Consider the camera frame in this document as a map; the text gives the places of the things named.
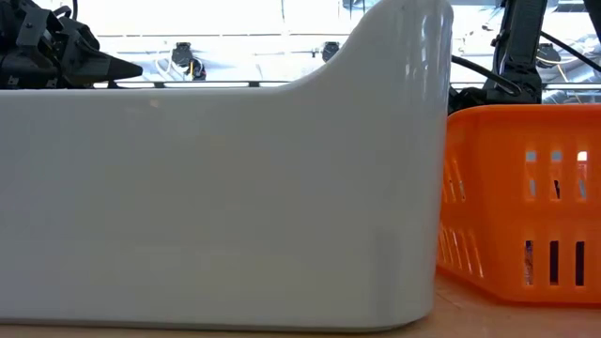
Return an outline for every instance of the orange plastic basket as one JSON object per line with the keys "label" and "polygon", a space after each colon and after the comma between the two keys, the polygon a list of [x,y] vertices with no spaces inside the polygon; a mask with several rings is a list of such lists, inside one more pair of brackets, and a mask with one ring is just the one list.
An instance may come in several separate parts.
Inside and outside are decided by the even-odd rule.
{"label": "orange plastic basket", "polygon": [[601,105],[451,115],[438,267],[503,300],[601,303]]}

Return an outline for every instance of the orange basket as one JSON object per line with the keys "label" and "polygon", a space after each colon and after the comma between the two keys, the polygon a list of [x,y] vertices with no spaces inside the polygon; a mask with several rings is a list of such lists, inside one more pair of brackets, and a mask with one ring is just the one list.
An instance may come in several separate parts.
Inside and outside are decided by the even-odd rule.
{"label": "orange basket", "polygon": [[502,300],[601,303],[601,105],[451,115],[437,259]]}

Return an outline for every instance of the white storage bin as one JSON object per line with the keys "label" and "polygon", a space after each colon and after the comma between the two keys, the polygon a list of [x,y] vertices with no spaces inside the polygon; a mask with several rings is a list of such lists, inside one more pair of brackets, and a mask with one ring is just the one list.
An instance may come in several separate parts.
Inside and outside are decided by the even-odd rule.
{"label": "white storage bin", "polygon": [[0,92],[0,318],[381,330],[433,302],[453,13],[277,88]]}

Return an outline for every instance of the wooden table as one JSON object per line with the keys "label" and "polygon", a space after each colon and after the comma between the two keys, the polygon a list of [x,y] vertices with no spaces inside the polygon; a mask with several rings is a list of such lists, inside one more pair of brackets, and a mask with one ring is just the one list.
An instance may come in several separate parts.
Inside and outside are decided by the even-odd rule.
{"label": "wooden table", "polygon": [[[552,309],[503,306],[443,277],[437,277],[432,314],[381,337],[599,337],[599,309]],[[338,335],[278,332],[198,332],[95,328],[0,326],[0,337],[10,338],[336,338]]]}

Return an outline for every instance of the table surface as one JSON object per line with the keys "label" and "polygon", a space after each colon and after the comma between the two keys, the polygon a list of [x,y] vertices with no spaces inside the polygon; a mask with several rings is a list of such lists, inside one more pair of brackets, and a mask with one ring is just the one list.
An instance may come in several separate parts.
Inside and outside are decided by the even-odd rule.
{"label": "table surface", "polygon": [[[536,308],[499,305],[444,277],[436,280],[430,316],[381,337],[598,337],[600,309]],[[201,332],[63,327],[0,326],[0,337],[19,338],[336,338],[339,335],[278,332]]]}

